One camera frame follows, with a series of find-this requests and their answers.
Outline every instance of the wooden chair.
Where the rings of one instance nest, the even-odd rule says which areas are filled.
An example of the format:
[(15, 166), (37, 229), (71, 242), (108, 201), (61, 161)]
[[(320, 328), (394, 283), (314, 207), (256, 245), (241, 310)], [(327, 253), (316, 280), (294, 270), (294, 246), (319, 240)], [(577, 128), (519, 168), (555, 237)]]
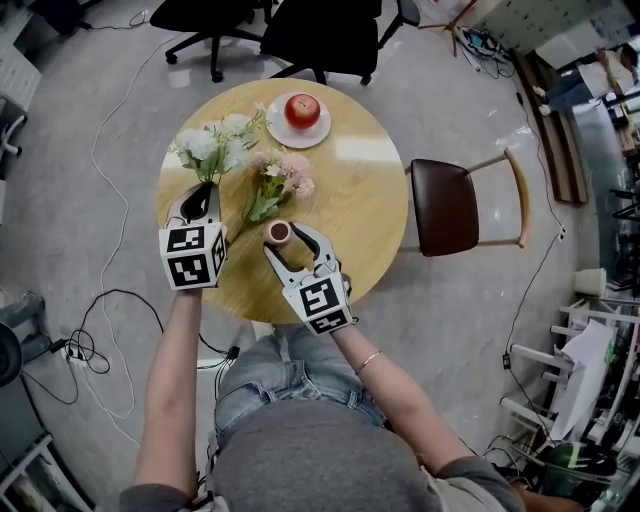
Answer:
[[(508, 160), (520, 197), (520, 235), (508, 240), (478, 240), (478, 205), (471, 173)], [(529, 234), (529, 190), (527, 181), (509, 148), (500, 156), (468, 169), (435, 160), (414, 160), (411, 173), (416, 208), (419, 247), (401, 247), (401, 252), (444, 256), (467, 251), (477, 245), (518, 245), (524, 248)]]

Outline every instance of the table top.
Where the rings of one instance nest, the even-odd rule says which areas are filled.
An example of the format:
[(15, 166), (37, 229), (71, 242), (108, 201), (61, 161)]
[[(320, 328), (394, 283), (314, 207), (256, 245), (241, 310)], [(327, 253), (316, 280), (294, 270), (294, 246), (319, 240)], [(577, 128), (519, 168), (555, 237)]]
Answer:
[[(380, 123), (359, 103), (330, 87), (293, 78), (249, 82), (230, 89), (203, 105), (182, 126), (199, 129), (206, 121), (235, 112), (252, 115), (255, 103), (269, 104), (281, 94), (312, 94), (331, 113), (329, 136), (300, 151), (311, 162), (314, 194), (292, 198), (277, 218), (307, 224), (323, 233), (351, 277), (351, 303), (365, 295), (393, 261), (405, 230), (408, 210), (404, 167), (393, 142)], [(258, 133), (253, 151), (278, 148), (266, 129)], [(241, 224), (249, 197), (255, 196), (254, 173), (229, 172), (220, 184), (222, 222), (232, 240)], [(196, 185), (195, 172), (167, 153), (156, 189), (156, 217), (164, 226), (171, 204)], [(218, 288), (206, 289), (205, 299), (224, 311), (248, 320), (275, 324), (300, 320), (282, 295), (282, 284), (262, 248), (264, 224), (245, 231), (229, 248)], [(282, 254), (292, 265), (313, 268), (313, 255), (295, 239)]]

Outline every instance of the white cable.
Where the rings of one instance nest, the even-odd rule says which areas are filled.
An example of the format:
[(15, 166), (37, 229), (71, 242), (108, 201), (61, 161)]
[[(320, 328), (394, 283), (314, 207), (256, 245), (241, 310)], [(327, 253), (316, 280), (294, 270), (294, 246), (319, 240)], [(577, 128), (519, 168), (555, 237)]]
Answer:
[(111, 419), (111, 423), (113, 423), (113, 426), (116, 427), (116, 430), (118, 430), (125, 437), (128, 437), (131, 441), (133, 441), (138, 446), (138, 448), (140, 448), (140, 443), (138, 441), (136, 441), (133, 437), (131, 437), (129, 434), (127, 434), (124, 430), (122, 430), (120, 428), (120, 426), (116, 423), (116, 420), (114, 419), (114, 417), (111, 414), (111, 412), (105, 406), (103, 406), (100, 403), (100, 399), (98, 398), (98, 395), (96, 395), (95, 391), (93, 391), (93, 388), (89, 385), (89, 381), (84, 376), (84, 372), (82, 371), (82, 366), (81, 365), (78, 365), (78, 369), (79, 369), (79, 372), (80, 372), (80, 378), (82, 379), (82, 382), (84, 382), (84, 385), (87, 386), (87, 389), (89, 390), (89, 393), (91, 393), (91, 396), (93, 397), (93, 399), (100, 406), (100, 409), (102, 409), (104, 412), (107, 413), (107, 415)]
[[(133, 85), (135, 84), (136, 80), (138, 79), (138, 76), (140, 75), (140, 73), (142, 72), (142, 68), (144, 68), (144, 66), (147, 64), (147, 62), (149, 62), (151, 60), (151, 58), (156, 54), (156, 52), (162, 48), (165, 44), (173, 41), (176, 37), (178, 37), (179, 34), (174, 35), (173, 37), (171, 37), (170, 39), (167, 39), (166, 41), (163, 41), (162, 43), (160, 43), (158, 46), (155, 47), (155, 49), (151, 52), (151, 54), (145, 59), (145, 61), (140, 65), (140, 67), (138, 68), (138, 71), (136, 72), (136, 74), (133, 77), (133, 80), (131, 81), (131, 85), (129, 85), (129, 88), (127, 89), (127, 93), (124, 95), (124, 98), (122, 98), (122, 101), (120, 101), (120, 103), (118, 103), (118, 105), (116, 106), (116, 108), (114, 108), (107, 117), (104, 118), (104, 120), (102, 121), (102, 123), (100, 123), (100, 126), (98, 127), (98, 131), (96, 133), (96, 138), (93, 142), (93, 149), (91, 150), (91, 161), (93, 163), (93, 167), (95, 168), (95, 170), (98, 172), (98, 174), (102, 177), (102, 179), (104, 179), (110, 186), (111, 188), (115, 191), (116, 194), (118, 194), (118, 196), (120, 197), (120, 199), (122, 200), (122, 202), (125, 205), (125, 210), (124, 210), (124, 216), (122, 218), (122, 226), (120, 228), (120, 236), (118, 237), (118, 244), (116, 245), (115, 249), (113, 250), (113, 252), (111, 253), (111, 256), (109, 256), (109, 259), (107, 260), (107, 263), (105, 264), (104, 268), (102, 269), (102, 272), (100, 272), (100, 287), (102, 289), (102, 293), (105, 293), (105, 289), (104, 289), (104, 273), (106, 272), (107, 268), (109, 268), (109, 265), (111, 265), (111, 262), (113, 261), (113, 258), (115, 257), (115, 255), (117, 254), (117, 252), (120, 250), (120, 246), (122, 245), (122, 239), (124, 237), (124, 229), (125, 226), (127, 224), (127, 217), (129, 215), (129, 202), (126, 200), (126, 198), (122, 195), (122, 193), (120, 192), (120, 190), (118, 190), (118, 187), (116, 187), (113, 183), (113, 181), (111, 181), (111, 179), (109, 179), (108, 176), (106, 176), (102, 170), (100, 169), (100, 166), (98, 165), (98, 163), (96, 162), (96, 147), (98, 146), (98, 140), (100, 138), (100, 132), (102, 131), (102, 127), (106, 124), (106, 122), (111, 119), (111, 117), (118, 111), (118, 109), (120, 109), (120, 107), (122, 107), (122, 105), (124, 105), (124, 103), (127, 101), (127, 99), (129, 98), (129, 95), (131, 94), (131, 90), (133, 89)], [(120, 427), (118, 427), (118, 425), (115, 422), (115, 419), (113, 418), (113, 416), (120, 418), (120, 419), (126, 419), (129, 417), (129, 414), (131, 414), (131, 411), (133, 411), (133, 409), (136, 406), (136, 396), (133, 390), (133, 381), (131, 379), (131, 373), (129, 372), (129, 367), (127, 366), (127, 362), (124, 358), (124, 354), (122, 353), (122, 351), (120, 350), (120, 347), (118, 346), (118, 343), (116, 342), (116, 336), (115, 333), (113, 331), (113, 325), (111, 325), (111, 320), (109, 319), (109, 315), (107, 315), (107, 310), (105, 307), (106, 301), (105, 298), (102, 297), (102, 313), (104, 314), (105, 319), (107, 320), (107, 323), (109, 324), (109, 330), (111, 331), (111, 341), (113, 342), (113, 345), (116, 347), (116, 350), (118, 351), (118, 354), (120, 355), (120, 359), (122, 360), (122, 364), (124, 365), (124, 369), (127, 373), (127, 379), (129, 380), (129, 389), (131, 391), (131, 407), (129, 408), (129, 410), (126, 412), (126, 414), (124, 414), (124, 416), (121, 416), (119, 414), (116, 414), (115, 412), (113, 412), (111, 409), (105, 407), (104, 405), (102, 405), (102, 403), (100, 402), (100, 400), (98, 399), (97, 394), (95, 393), (95, 391), (91, 388), (91, 386), (89, 385), (89, 383), (87, 382), (86, 379), (84, 379), (84, 377), (82, 378), (83, 382), (85, 383), (85, 385), (87, 386), (87, 388), (89, 389), (91, 395), (93, 396), (93, 399), (96, 401), (96, 403), (100, 406), (101, 409), (103, 409), (111, 418), (111, 421), (113, 422), (114, 426), (120, 431), (122, 432), (124, 435), (126, 435), (129, 439), (131, 439), (133, 442), (135, 442), (136, 444), (138, 444), (138, 442), (133, 439), (129, 434), (127, 434), (126, 432), (124, 432), (122, 429), (120, 429)]]

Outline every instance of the small cup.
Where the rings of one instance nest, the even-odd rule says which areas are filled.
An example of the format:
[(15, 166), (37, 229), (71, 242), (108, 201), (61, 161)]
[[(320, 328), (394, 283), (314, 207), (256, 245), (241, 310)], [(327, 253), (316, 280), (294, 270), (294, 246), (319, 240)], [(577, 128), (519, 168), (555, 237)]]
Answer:
[(262, 239), (273, 247), (284, 247), (291, 241), (291, 226), (287, 221), (269, 222), (262, 231)]

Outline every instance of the paper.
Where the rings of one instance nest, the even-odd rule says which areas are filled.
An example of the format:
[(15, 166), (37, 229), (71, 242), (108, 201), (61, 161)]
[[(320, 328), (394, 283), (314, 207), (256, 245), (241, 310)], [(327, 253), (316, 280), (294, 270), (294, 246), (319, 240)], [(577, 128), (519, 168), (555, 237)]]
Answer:
[(550, 432), (553, 440), (563, 439), (585, 414), (593, 410), (607, 370), (605, 358), (612, 338), (610, 328), (590, 320), (587, 328), (562, 349), (575, 366)]

